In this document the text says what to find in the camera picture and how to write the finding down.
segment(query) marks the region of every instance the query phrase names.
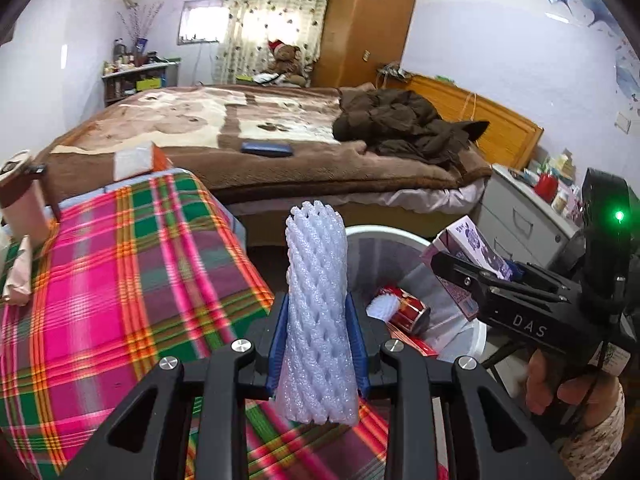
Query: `light switch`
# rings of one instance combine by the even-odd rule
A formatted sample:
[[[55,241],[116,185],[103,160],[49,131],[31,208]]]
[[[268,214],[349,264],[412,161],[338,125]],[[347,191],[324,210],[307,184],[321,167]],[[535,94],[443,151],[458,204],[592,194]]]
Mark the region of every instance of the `light switch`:
[[[631,126],[629,126],[629,135],[640,137],[640,121],[631,121]]]
[[[629,119],[627,119],[621,112],[618,112],[618,116],[616,117],[616,126],[628,134],[631,121],[629,121]]]

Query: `human hand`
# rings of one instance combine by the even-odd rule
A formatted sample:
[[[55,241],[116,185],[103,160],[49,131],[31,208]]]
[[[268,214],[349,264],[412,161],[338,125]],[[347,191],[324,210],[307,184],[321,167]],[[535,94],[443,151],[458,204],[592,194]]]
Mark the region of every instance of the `human hand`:
[[[529,360],[527,377],[527,407],[531,413],[542,415],[554,400],[554,394],[545,383],[547,362],[545,355],[536,350]],[[593,383],[594,374],[586,374],[562,383],[558,388],[558,399],[572,406],[577,406],[587,394]],[[601,373],[598,383],[587,401],[583,423],[587,428],[594,428],[613,412],[618,402],[618,378]]]

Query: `red can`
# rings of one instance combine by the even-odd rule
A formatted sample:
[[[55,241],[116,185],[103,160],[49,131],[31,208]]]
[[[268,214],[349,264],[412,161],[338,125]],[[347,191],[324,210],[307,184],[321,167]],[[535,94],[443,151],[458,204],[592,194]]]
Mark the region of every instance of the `red can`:
[[[415,296],[393,285],[382,287],[380,294],[393,294],[400,300],[398,311],[393,314],[391,323],[408,335],[418,335],[429,325],[431,309]]]
[[[543,173],[533,191],[545,202],[551,204],[558,192],[558,179],[552,174]]]

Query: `cardboard box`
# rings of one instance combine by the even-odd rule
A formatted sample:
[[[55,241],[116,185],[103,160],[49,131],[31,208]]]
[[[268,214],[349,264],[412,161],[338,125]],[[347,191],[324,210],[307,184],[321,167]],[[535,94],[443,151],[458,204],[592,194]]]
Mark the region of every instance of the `cardboard box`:
[[[511,281],[513,276],[511,268],[491,248],[468,216],[462,217],[441,231],[420,259],[431,267],[431,259],[437,252],[452,254],[494,273],[502,280]],[[478,304],[471,298],[469,291],[440,277],[438,279],[467,319],[473,319],[478,315]]]
[[[144,90],[150,90],[152,88],[161,88],[162,80],[159,77],[152,77],[149,79],[140,79],[136,81],[136,90],[142,92]]]
[[[113,181],[132,176],[169,170],[174,165],[153,142],[120,150],[113,155]]]

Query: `teddy bear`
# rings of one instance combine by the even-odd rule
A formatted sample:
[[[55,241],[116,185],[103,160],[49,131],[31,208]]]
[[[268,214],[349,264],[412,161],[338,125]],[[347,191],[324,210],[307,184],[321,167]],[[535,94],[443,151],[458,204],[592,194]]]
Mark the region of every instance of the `teddy bear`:
[[[306,78],[302,62],[298,59],[300,47],[284,43],[280,40],[270,41],[269,50],[273,61],[267,65],[266,73],[285,75],[284,82],[298,86],[306,86]]]

